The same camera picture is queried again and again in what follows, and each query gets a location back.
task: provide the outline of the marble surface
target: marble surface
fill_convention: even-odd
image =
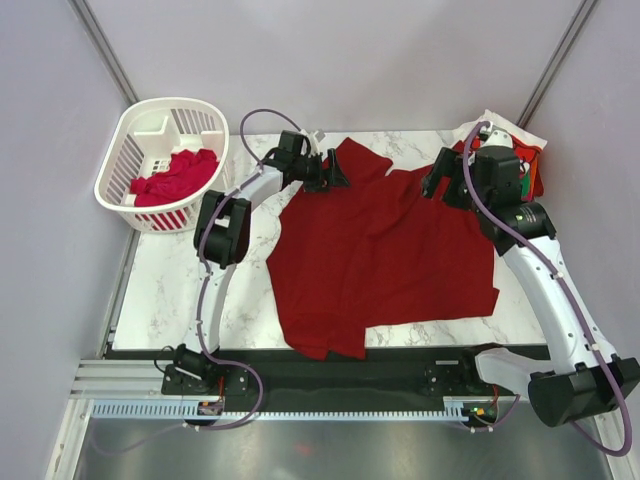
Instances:
[[[394,161],[393,168],[415,169],[433,163],[442,146],[454,143],[450,131],[331,133],[321,144],[335,147],[350,136]],[[278,135],[255,135],[249,144],[258,155],[277,145]],[[234,181],[253,169],[239,138],[232,137],[228,162]],[[220,344],[223,348],[288,348],[278,321],[266,259],[280,235],[278,215],[295,194],[290,185],[252,215],[251,243],[227,294]],[[160,349],[182,342],[195,317],[200,288],[192,232],[142,234],[117,326],[116,350]],[[486,318],[419,322],[367,330],[369,347],[544,343],[524,291],[504,262],[496,258],[494,285],[500,289],[495,312]]]

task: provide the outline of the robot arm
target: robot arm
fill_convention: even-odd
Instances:
[[[251,212],[296,180],[303,182],[305,191],[313,193],[349,186],[335,150],[330,149],[327,155],[329,161],[325,168],[314,136],[307,136],[304,132],[282,132],[278,147],[270,150],[263,164],[249,176],[255,179],[233,198],[227,199],[205,241],[203,253],[207,265],[199,264],[200,280],[207,276],[210,278],[208,288],[201,290],[196,299],[200,318],[190,324],[184,337],[188,350],[201,351],[197,328],[200,321],[208,351],[213,352],[219,347],[220,320],[227,289],[236,265],[244,259],[249,248]],[[215,191],[205,195],[194,235],[196,250],[224,197],[225,194]]]
[[[592,351],[597,348],[613,372],[626,397],[640,380],[635,358],[621,359],[598,329],[580,298],[566,269],[560,244],[544,208],[521,200],[520,159],[510,135],[493,128],[481,135],[483,145],[470,167],[476,193],[489,212],[506,223],[551,259],[575,297],[586,323],[595,337],[587,341],[577,314],[557,278],[529,246],[490,221],[471,201],[462,173],[461,156],[443,148],[429,175],[423,179],[423,195],[435,195],[442,177],[451,177],[442,200],[456,208],[473,210],[484,235],[522,285],[540,322],[549,347],[550,361],[536,361],[488,345],[476,349],[475,367],[479,378],[501,385],[528,398],[538,417],[549,426],[597,415],[616,408],[617,402],[602,368]]]

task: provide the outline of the gray wall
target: gray wall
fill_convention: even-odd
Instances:
[[[329,131],[516,120],[578,0],[89,0],[138,94]],[[250,131],[282,122],[256,118]]]
[[[635,0],[600,2],[528,128],[549,140],[543,203],[569,269],[625,356],[640,356],[638,18]],[[640,393],[630,403],[639,438]]]
[[[0,16],[0,477],[44,476],[128,227],[93,198],[124,104],[65,0]]]

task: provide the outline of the white laundry basket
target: white laundry basket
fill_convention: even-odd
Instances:
[[[131,180],[169,168],[171,154],[213,150],[218,168],[193,195],[157,207],[135,207]],[[96,180],[100,204],[141,232],[175,233],[195,228],[207,190],[225,191],[231,182],[227,121],[213,105],[190,98],[155,98],[127,109],[116,127]]]

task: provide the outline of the red shirt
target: red shirt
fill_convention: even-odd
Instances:
[[[287,343],[364,358],[367,327],[491,315],[493,245],[474,214],[420,195],[431,167],[385,175],[391,160],[351,139],[337,157],[351,187],[300,189],[267,260]]]

